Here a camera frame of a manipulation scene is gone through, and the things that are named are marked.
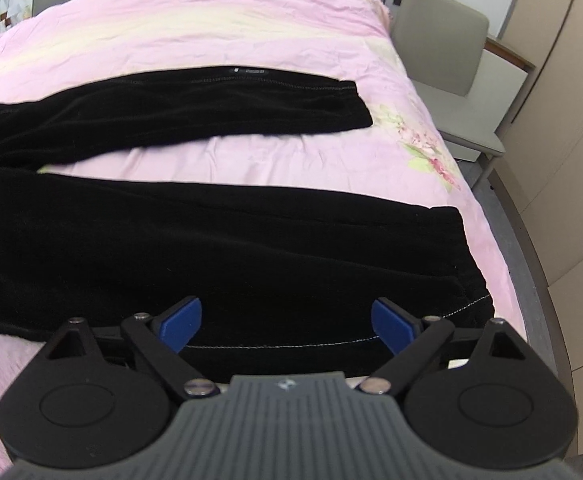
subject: gray chair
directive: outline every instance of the gray chair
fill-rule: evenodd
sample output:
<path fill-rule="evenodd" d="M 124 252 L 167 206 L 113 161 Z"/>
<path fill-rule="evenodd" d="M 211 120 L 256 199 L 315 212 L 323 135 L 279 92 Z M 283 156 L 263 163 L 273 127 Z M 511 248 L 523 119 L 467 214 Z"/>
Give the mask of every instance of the gray chair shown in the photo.
<path fill-rule="evenodd" d="M 407 75 L 443 139 L 491 155 L 472 185 L 487 178 L 505 147 L 465 96 L 478 70 L 488 18 L 455 0 L 402 0 L 391 37 Z"/>

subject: gray floor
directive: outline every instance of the gray floor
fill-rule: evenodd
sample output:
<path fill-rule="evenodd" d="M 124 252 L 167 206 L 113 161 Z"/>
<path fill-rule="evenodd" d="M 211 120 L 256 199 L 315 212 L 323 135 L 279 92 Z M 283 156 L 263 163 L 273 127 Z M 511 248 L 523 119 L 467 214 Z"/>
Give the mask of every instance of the gray floor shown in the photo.
<path fill-rule="evenodd" d="M 478 178 L 480 173 L 478 164 L 459 162 L 459 166 L 460 171 L 462 171 L 465 179 L 470 184 Z M 523 313 L 529 344 L 555 373 L 556 361 L 551 350 L 549 331 L 547 330 L 545 316 L 536 292 L 536 286 L 507 215 L 488 182 L 478 186 L 474 194 L 483 207 L 495 240 L 509 267 L 511 281 Z"/>

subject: metal screw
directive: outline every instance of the metal screw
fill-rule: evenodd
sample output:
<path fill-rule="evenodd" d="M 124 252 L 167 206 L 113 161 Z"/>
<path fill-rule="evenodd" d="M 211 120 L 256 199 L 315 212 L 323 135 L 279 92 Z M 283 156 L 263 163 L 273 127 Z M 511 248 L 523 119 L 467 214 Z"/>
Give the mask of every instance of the metal screw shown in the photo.
<path fill-rule="evenodd" d="M 367 377 L 359 387 L 366 394 L 382 395 L 390 391 L 391 383 L 381 377 Z"/>
<path fill-rule="evenodd" d="M 209 379 L 192 379 L 185 383 L 185 393 L 191 397 L 207 397 L 216 391 L 216 384 Z"/>

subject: gray gripper housing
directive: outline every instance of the gray gripper housing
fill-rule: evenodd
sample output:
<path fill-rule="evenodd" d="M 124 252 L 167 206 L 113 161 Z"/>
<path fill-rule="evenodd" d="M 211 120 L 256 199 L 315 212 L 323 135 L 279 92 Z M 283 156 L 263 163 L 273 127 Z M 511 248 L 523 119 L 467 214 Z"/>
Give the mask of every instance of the gray gripper housing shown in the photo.
<path fill-rule="evenodd" d="M 577 480 L 560 460 L 482 470 L 431 449 L 396 402 L 340 372 L 235 376 L 227 393 L 182 404 L 159 439 L 118 463 L 53 470 L 17 460 L 2 480 Z"/>

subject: bed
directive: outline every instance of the bed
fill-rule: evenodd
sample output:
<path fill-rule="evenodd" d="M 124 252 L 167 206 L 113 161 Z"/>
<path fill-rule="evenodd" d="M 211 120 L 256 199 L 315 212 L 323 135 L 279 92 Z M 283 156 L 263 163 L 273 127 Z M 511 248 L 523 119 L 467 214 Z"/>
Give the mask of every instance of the bed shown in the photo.
<path fill-rule="evenodd" d="M 34 0 L 33 11 L 0 35 L 1 103 L 130 73 L 236 64 L 353 80 L 373 118 L 370 128 L 336 135 L 213 137 L 41 172 L 335 190 L 455 207 L 496 316 L 524 336 L 507 265 L 405 74 L 381 0 Z M 38 346 L 4 336 L 0 345 L 1 394 Z M 0 453 L 0 470 L 6 460 Z"/>

